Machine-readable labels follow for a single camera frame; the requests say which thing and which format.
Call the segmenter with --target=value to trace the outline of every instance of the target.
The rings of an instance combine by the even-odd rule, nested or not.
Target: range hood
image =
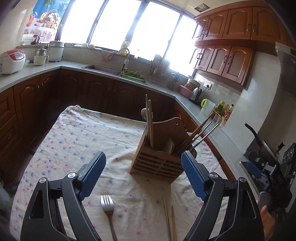
[[[296,50],[276,42],[276,52],[281,63],[283,89],[296,98]]]

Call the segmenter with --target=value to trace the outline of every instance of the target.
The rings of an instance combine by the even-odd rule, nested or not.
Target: tablecloth
[[[131,160],[145,129],[145,123],[70,106],[59,116],[28,164],[17,189],[11,211],[10,232],[19,240],[24,214],[31,194],[41,177],[63,178],[103,151],[107,163],[91,195],[83,200],[85,210],[102,240],[112,240],[108,218],[101,208],[102,194],[114,201],[114,229],[124,240],[168,240],[163,197],[169,215],[174,206],[177,237],[183,240],[196,219],[203,201],[196,197],[182,173],[172,184],[129,174]],[[209,172],[226,178],[206,143],[197,148],[197,161]],[[75,238],[62,199],[60,212],[67,235]],[[211,236],[219,233],[227,200]]]

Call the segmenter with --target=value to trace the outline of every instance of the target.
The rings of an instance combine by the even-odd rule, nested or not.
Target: pan handle
[[[259,137],[257,136],[257,133],[255,132],[255,130],[250,125],[248,125],[247,123],[245,123],[244,125],[253,133],[257,144],[259,146],[262,146],[262,142],[260,141]]]

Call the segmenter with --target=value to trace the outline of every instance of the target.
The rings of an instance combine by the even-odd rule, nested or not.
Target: countertop
[[[145,89],[155,91],[160,94],[164,94],[168,97],[174,98],[190,115],[190,117],[196,122],[197,125],[200,125],[207,117],[202,114],[201,107],[190,102],[186,97],[182,96],[180,93],[171,91],[166,87],[161,87],[156,84],[150,83],[148,81],[147,85],[128,80],[119,76],[111,75],[108,73],[97,72],[93,70],[83,69],[82,67],[89,66],[90,64],[84,64],[79,62],[72,61],[60,61],[60,62],[49,62],[48,64],[42,66],[30,66],[21,69],[20,71],[10,74],[10,75],[0,75],[0,93],[4,90],[34,76],[52,71],[55,69],[70,69],[75,71],[80,71],[84,73],[90,73],[98,76],[108,77],[110,79],[122,81],[125,83],[133,84]],[[215,123],[211,123],[207,130],[211,130],[215,126]],[[218,152],[221,154],[222,158],[232,171],[235,178],[245,177],[253,191],[255,198],[258,198],[258,194],[254,189],[252,182],[249,180],[248,176],[240,166],[241,161],[247,161],[247,158],[241,153],[241,151],[236,147],[232,140],[223,132],[223,130],[218,127],[216,128],[209,136],[209,140],[216,147]]]

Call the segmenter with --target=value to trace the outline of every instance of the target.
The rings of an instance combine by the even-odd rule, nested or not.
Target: faucet
[[[127,47],[123,47],[123,48],[121,48],[121,49],[117,52],[117,54],[119,54],[119,52],[120,52],[121,50],[123,50],[123,49],[126,49],[126,50],[128,51],[128,56],[127,56],[126,60],[124,61],[124,64],[123,64],[123,66],[122,66],[122,70],[121,70],[121,72],[123,72],[124,69],[127,69],[127,68],[128,68],[128,58],[129,58],[129,56],[130,56],[130,51],[129,51],[129,49],[128,49]]]

